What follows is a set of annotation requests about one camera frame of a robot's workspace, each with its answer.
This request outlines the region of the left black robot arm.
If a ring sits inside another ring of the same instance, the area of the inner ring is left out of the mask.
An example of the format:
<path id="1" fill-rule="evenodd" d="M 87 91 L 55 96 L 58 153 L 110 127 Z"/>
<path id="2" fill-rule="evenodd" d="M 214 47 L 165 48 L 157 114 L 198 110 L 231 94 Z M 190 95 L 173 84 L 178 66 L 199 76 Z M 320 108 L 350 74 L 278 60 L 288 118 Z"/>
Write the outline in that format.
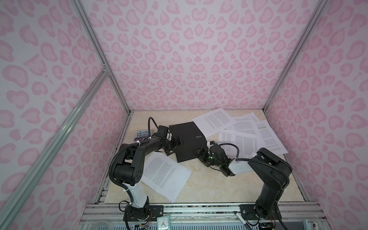
<path id="1" fill-rule="evenodd" d="M 122 144 L 108 167 L 110 181 L 125 189 L 130 198 L 130 202 L 122 210 L 125 223 L 135 220 L 147 221 L 152 217 L 149 198 L 141 184 L 146 155 L 160 149 L 166 154 L 174 153 L 183 143 L 167 126 L 156 125 L 157 132 L 151 133 L 151 121 L 155 120 L 148 118 L 148 134 L 132 144 Z"/>

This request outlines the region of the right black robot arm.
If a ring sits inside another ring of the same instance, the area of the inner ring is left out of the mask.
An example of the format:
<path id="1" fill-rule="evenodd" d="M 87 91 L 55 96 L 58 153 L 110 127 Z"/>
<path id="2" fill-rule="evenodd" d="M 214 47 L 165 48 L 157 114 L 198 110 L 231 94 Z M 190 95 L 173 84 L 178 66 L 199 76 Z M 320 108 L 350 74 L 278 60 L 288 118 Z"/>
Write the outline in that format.
<path id="1" fill-rule="evenodd" d="M 278 203 L 290 183 L 290 164 L 266 148 L 260 148 L 250 159 L 240 158 L 240 149 L 234 144 L 231 146 L 236 148 L 237 155 L 230 159 L 222 146 L 223 144 L 212 141 L 209 147 L 196 149 L 192 153 L 206 167 L 215 166 L 226 177 L 255 172 L 264 183 L 255 202 L 255 215 L 260 219 L 267 219 L 271 215 L 281 218 L 278 214 Z"/>

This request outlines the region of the black file folder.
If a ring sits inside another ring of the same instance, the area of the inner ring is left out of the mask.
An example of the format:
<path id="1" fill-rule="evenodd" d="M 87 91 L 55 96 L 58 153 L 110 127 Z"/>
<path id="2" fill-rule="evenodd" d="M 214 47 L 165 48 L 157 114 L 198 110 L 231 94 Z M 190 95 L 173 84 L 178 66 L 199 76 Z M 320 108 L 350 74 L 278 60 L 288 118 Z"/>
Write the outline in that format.
<path id="1" fill-rule="evenodd" d="M 179 138 L 180 145 L 174 150 L 179 163 L 196 158 L 200 148 L 208 150 L 207 140 L 194 122 L 170 125 L 174 138 Z"/>

